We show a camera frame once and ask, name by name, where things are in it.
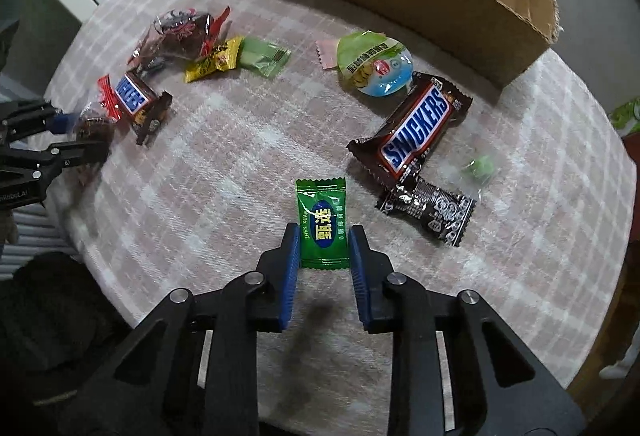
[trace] green candy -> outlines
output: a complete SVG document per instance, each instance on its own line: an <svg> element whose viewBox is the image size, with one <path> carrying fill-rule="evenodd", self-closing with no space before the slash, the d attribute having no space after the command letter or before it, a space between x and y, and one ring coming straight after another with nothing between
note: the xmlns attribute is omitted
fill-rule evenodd
<svg viewBox="0 0 640 436"><path fill-rule="evenodd" d="M288 48L258 38L244 38L241 47L240 66L251 68L264 77L276 76L291 55Z"/></svg>
<svg viewBox="0 0 640 436"><path fill-rule="evenodd" d="M488 155L479 156L469 162L463 169L463 172L478 182L485 182L494 175L494 162Z"/></svg>
<svg viewBox="0 0 640 436"><path fill-rule="evenodd" d="M296 180L296 194L300 213L300 266L348 269L344 178Z"/></svg>

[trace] yellow candy wrapper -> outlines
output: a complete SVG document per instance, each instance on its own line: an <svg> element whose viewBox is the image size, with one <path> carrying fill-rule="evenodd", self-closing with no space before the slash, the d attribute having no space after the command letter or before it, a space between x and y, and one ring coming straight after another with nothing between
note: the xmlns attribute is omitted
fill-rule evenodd
<svg viewBox="0 0 640 436"><path fill-rule="evenodd" d="M215 46L207 57L187 67L187 70L184 71L184 81L192 82L214 71L227 71L235 68L242 39L244 39L242 36L238 36Z"/></svg>

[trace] wrapped candy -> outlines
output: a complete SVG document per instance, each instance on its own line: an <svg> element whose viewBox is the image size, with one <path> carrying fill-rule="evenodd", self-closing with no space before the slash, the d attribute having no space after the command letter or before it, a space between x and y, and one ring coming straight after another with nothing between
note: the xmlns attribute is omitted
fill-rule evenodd
<svg viewBox="0 0 640 436"><path fill-rule="evenodd" d="M411 80L411 54L385 34L354 32L316 47L323 68L338 67L347 84L372 97L391 95Z"/></svg>
<svg viewBox="0 0 640 436"><path fill-rule="evenodd" d="M242 39L241 36L229 39L219 46L215 46L204 59L190 64L184 71L184 81L192 82L215 71L227 71L235 68Z"/></svg>
<svg viewBox="0 0 640 436"><path fill-rule="evenodd" d="M156 17L129 57L129 69L156 70L166 58L196 61L207 57L229 13L227 7L214 19L208 12L184 9Z"/></svg>
<svg viewBox="0 0 640 436"><path fill-rule="evenodd" d="M78 114L74 132L79 140L111 142L115 124L122 114L109 75L100 77L97 85L98 91L90 93L88 102Z"/></svg>

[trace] snickers wrapper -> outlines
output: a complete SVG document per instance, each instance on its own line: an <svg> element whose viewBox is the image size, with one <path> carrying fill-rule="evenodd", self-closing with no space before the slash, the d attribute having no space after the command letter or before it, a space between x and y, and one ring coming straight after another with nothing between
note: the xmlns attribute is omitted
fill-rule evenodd
<svg viewBox="0 0 640 436"><path fill-rule="evenodd" d="M173 97L167 92L156 94L136 73L129 70L115 89L121 111L129 118L136 134L136 143L142 145L146 136L155 133L164 121Z"/></svg>
<svg viewBox="0 0 640 436"><path fill-rule="evenodd" d="M462 121L472 98L442 77L414 72L410 92L369 139L351 140L347 149L387 190L420 167L449 126Z"/></svg>

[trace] tablecloth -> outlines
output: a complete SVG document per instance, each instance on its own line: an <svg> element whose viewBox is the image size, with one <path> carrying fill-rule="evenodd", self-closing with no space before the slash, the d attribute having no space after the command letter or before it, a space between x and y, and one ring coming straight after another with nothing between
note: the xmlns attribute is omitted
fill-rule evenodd
<svg viewBox="0 0 640 436"><path fill-rule="evenodd" d="M217 289L253 269L298 219L294 180L345 175L348 223L364 225L372 248L435 291L478 290L566 386L616 286L636 185L633 163L576 74L549 51L498 90L413 32L340 0L106 0L47 96L77 108L98 77L117 82L155 15L226 5L231 33L292 49L285 70L274 80L239 70L186 86L169 68L153 85L174 95L174 116L154 142L137 146L124 131L97 181L81 190L72 171L49 188L50 206L127 321L173 288ZM504 155L459 248L375 210L380 188L345 148L375 132L402 96L349 92L321 69L314 41L357 29L402 41L418 70L474 97L423 177L447 185L447 164L478 139ZM260 415L308 434L382 434L390 357L390 336L369 336L358 323L347 271L301 270L290 329L258 337Z"/></svg>

